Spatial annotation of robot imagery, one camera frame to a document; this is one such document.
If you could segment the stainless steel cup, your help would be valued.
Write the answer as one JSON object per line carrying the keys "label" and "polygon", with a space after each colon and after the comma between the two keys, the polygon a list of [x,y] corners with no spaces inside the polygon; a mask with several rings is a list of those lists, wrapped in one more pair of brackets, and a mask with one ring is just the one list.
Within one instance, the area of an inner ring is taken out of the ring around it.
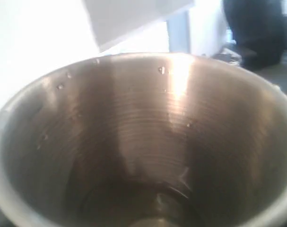
{"label": "stainless steel cup", "polygon": [[63,67],[0,110],[0,209],[19,227],[279,227],[287,95],[181,53]]}

